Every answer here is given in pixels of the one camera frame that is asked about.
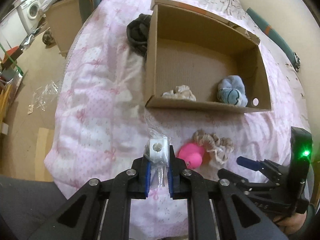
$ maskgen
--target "pink toy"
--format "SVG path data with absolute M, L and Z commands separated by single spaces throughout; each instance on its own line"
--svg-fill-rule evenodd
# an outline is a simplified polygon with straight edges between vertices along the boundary
M 188 169 L 200 167 L 205 149 L 197 143 L 187 143 L 181 147 L 178 158 L 185 161 Z

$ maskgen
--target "pink floral bedsheet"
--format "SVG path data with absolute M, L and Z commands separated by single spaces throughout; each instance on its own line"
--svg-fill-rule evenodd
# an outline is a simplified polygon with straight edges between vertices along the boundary
M 206 9 L 196 0 L 178 1 Z M 45 159 L 67 198 L 91 178 L 111 179 L 130 168 L 132 161 L 142 156 L 149 139 L 148 126 L 170 136 L 176 151 L 198 129 L 232 138 L 235 150 L 225 167 L 250 181 L 265 178 L 239 167 L 238 156 L 288 164 L 290 127 L 308 129 L 308 123 L 303 122 L 306 113 L 298 110 L 280 70 L 289 60 L 281 56 L 276 62 L 262 42 L 259 48 L 270 86 L 271 112 L 239 115 L 145 110 L 144 59 L 129 48 L 126 26 L 140 13 L 151 14 L 150 2 L 103 0 L 70 49 L 55 116 L 54 142 Z M 250 17 L 239 17 L 245 15 L 239 10 L 239 0 L 232 0 L 223 11 L 210 9 L 262 35 Z M 205 165 L 199 172 L 209 179 L 217 174 Z M 147 200 L 132 201 L 130 237 L 136 240 L 185 235 L 187 225 L 186 201 L 171 200 L 167 187 L 152 190 Z

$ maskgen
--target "green light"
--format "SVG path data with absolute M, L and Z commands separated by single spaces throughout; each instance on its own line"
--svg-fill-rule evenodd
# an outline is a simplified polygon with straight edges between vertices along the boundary
M 310 151 L 307 150 L 307 151 L 304 151 L 302 155 L 303 156 L 309 156 L 309 154 L 310 154 Z

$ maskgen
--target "beige scrunchie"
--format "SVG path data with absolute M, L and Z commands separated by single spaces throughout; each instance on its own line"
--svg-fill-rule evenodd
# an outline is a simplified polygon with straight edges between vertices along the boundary
M 193 140 L 197 142 L 199 146 L 204 147 L 210 154 L 211 163 L 215 159 L 218 164 L 224 165 L 228 161 L 229 153 L 234 150 L 234 144 L 230 138 L 223 137 L 219 139 L 215 133 L 209 134 L 205 133 L 203 130 L 195 132 Z

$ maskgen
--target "rolled green mat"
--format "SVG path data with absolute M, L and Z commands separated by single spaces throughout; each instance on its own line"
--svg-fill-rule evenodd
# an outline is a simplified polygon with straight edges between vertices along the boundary
M 294 69 L 298 72 L 300 66 L 300 60 L 295 52 L 293 52 L 289 45 L 284 41 L 284 39 L 277 33 L 270 24 L 263 19 L 259 14 L 257 14 L 250 7 L 247 9 L 247 14 L 252 18 L 256 25 L 262 30 L 265 35 L 267 35 L 271 40 L 277 44 L 283 52 L 287 55 Z

